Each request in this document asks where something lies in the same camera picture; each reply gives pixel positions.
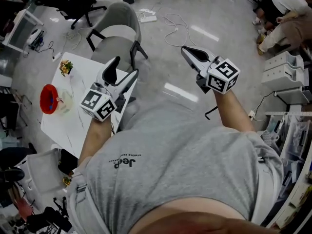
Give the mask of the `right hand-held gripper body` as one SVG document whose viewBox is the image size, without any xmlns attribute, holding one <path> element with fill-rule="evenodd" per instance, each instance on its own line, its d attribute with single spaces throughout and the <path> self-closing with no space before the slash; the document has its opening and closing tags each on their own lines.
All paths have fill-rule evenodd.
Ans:
<svg viewBox="0 0 312 234">
<path fill-rule="evenodd" d="M 212 89 L 224 95 L 235 86 L 239 74 L 240 69 L 228 58 L 217 56 L 198 73 L 196 83 L 204 93 Z"/>
</svg>

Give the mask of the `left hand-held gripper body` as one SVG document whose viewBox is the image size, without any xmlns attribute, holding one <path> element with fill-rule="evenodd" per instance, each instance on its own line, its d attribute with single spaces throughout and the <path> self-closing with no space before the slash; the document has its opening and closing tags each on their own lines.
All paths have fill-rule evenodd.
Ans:
<svg viewBox="0 0 312 234">
<path fill-rule="evenodd" d="M 123 94 L 113 98 L 101 84 L 94 82 L 80 101 L 83 111 L 98 121 L 104 121 L 113 111 L 121 112 L 126 99 Z"/>
</svg>

